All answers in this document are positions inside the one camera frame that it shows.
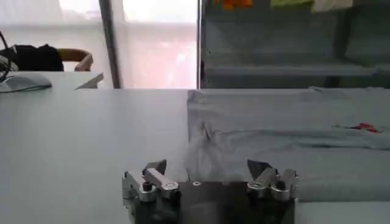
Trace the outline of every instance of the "cable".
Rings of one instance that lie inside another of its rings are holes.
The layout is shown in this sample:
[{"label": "cable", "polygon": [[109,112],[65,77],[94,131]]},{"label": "cable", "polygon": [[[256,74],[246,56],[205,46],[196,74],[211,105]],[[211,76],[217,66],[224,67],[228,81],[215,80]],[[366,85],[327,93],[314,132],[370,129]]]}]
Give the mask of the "cable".
[{"label": "cable", "polygon": [[2,34],[2,32],[0,31],[0,38],[2,40],[2,43],[5,47],[5,52],[7,53],[7,55],[5,57],[8,58],[7,60],[7,68],[5,69],[5,72],[3,73],[2,76],[0,76],[0,83],[3,82],[6,78],[7,78],[7,75],[8,73],[10,72],[11,70],[11,54],[10,54],[10,49],[8,48],[8,44],[4,38],[4,35]]}]

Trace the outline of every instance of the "curtain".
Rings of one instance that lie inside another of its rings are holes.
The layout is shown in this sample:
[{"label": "curtain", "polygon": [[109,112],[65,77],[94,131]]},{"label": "curtain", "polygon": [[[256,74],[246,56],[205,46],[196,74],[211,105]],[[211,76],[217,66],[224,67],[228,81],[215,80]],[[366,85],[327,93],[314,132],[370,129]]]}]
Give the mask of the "curtain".
[{"label": "curtain", "polygon": [[196,88],[196,0],[112,0],[112,6],[123,87]]}]

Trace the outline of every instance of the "folded fabric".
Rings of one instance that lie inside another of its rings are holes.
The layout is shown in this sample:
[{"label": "folded fabric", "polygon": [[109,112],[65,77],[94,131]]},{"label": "folded fabric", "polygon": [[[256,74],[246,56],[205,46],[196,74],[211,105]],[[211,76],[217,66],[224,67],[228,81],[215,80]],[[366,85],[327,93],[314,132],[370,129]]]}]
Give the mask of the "folded fabric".
[{"label": "folded fabric", "polygon": [[353,0],[314,0],[312,12],[327,12],[353,6]]},{"label": "folded fabric", "polygon": [[306,2],[312,2],[313,0],[271,0],[271,7],[280,7],[287,5],[297,5]]},{"label": "folded fabric", "polygon": [[297,170],[302,201],[390,200],[387,97],[376,88],[192,91],[186,170],[192,180],[249,181],[252,159]]}]

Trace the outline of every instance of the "chair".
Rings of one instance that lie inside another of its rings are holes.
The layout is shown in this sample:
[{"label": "chair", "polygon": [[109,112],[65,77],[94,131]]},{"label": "chair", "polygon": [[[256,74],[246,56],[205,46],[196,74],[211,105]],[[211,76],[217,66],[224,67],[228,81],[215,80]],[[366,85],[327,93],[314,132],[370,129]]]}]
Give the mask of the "chair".
[{"label": "chair", "polygon": [[62,61],[78,61],[75,71],[91,71],[93,63],[92,54],[85,50],[60,48],[58,53]]}]

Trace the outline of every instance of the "orange object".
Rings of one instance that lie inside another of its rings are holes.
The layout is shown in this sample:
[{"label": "orange object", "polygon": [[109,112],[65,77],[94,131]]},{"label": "orange object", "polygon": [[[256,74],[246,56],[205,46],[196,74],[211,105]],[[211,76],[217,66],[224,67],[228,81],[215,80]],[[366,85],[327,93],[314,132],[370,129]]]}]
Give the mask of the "orange object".
[{"label": "orange object", "polygon": [[253,0],[224,0],[223,8],[231,10],[234,8],[249,8],[253,6]]}]

